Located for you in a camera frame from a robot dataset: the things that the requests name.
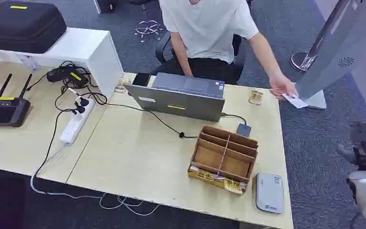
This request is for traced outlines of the person's left hand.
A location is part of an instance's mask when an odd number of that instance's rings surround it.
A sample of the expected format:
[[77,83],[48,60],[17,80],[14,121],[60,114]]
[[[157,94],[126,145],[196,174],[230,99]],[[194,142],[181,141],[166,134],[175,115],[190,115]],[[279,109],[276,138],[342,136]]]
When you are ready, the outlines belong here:
[[270,92],[277,99],[285,99],[283,94],[298,96],[298,91],[295,88],[295,84],[283,74],[270,75],[269,83],[271,86]]

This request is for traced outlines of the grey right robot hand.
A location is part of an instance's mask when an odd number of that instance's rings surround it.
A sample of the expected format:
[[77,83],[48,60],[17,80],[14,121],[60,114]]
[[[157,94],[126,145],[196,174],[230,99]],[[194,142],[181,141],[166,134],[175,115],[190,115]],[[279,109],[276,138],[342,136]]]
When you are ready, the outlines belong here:
[[352,146],[338,144],[336,152],[359,170],[366,171],[366,123],[352,122],[349,126]]

